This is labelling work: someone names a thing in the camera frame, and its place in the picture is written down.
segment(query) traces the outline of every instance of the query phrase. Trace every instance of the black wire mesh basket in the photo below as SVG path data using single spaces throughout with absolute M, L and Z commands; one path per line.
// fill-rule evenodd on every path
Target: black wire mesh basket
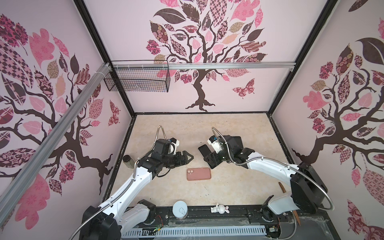
M 166 60 L 112 61 L 104 78 L 109 91 L 168 92 L 170 76 Z

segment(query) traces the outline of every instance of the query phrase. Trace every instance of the aluminum rail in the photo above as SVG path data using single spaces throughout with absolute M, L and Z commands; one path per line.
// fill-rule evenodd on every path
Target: aluminum rail
M 35 180 L 41 167 L 63 138 L 65 132 L 75 120 L 80 110 L 84 107 L 97 85 L 99 85 L 109 71 L 110 67 L 108 63 L 103 63 L 103 65 L 100 66 L 88 81 L 88 84 L 84 87 L 80 95 L 75 99 L 71 107 L 69 107 L 68 111 L 64 113 L 63 117 L 52 129 L 51 133 L 45 138 L 31 159 L 23 166 L 20 173 L 4 191 L 3 195 L 0 197 L 0 224 L 3 224 L 7 219 L 25 191 Z
M 167 64 L 127 64 L 113 61 L 114 68 L 167 68 Z M 170 70 L 179 69 L 231 69 L 231 68 L 294 68 L 295 62 L 259 62 L 259 63 L 169 63 Z

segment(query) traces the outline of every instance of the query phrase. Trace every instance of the beige table surface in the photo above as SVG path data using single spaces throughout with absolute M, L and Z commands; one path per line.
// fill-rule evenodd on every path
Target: beige table surface
M 183 200 L 187 205 L 251 205 L 262 204 L 270 195 L 280 194 L 278 180 L 256 170 L 221 163 L 211 170 L 210 180 L 187 181 L 187 168 L 208 167 L 198 151 L 213 135 L 211 127 L 223 135 L 240 136 L 243 146 L 282 162 L 287 162 L 283 150 L 264 113 L 243 114 L 164 114 L 138 115 L 125 154 L 133 159 L 141 157 L 153 145 L 156 129 L 164 127 L 167 138 L 180 141 L 178 151 L 186 150 L 194 159 L 185 166 L 171 169 L 164 177 L 155 177 L 132 201 L 134 206 L 146 199 L 157 206 L 172 206 Z M 115 179 L 112 193 L 131 176 L 133 170 L 123 162 Z M 284 184 L 287 191 L 290 187 Z

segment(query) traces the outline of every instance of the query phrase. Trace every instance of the wooden stick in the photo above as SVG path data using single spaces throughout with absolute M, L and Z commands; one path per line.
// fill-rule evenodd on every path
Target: wooden stick
M 286 193 L 287 191 L 285 190 L 283 184 L 281 182 L 279 182 L 279 185 L 280 185 L 280 188 L 283 191 L 283 193 Z M 297 223 L 299 224 L 299 226 L 301 226 L 300 218 L 299 218 L 299 215 L 297 214 L 296 210 L 293 210 L 293 214 L 295 215 Z

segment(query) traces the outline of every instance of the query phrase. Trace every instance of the pink wall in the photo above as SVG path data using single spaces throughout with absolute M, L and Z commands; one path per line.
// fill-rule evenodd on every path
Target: pink wall
M 337 6 L 273 116 L 326 184 L 341 239 L 383 239 L 384 2 L 354 2 Z
M 7 2 L 0 14 L 3 192 L 102 60 L 70 0 Z M 100 203 L 129 121 L 118 93 L 102 82 L 2 226 L 1 239 L 67 239 L 85 209 Z
M 92 0 L 86 4 L 112 60 L 208 63 L 211 54 L 211 62 L 226 58 L 243 62 L 247 61 L 243 56 L 253 54 L 259 55 L 250 58 L 260 61 L 294 61 L 325 2 Z M 168 14 L 172 12 L 179 17 Z M 212 31 L 198 29 L 199 22 L 203 26 L 211 22 Z M 250 29 L 243 34 L 248 24 Z M 168 93 L 127 94 L 136 112 L 267 111 L 287 74 L 287 69 L 231 71 L 199 71 L 196 79 L 194 70 L 180 72 L 184 81 L 172 71 Z M 215 78 L 207 78 L 212 73 Z

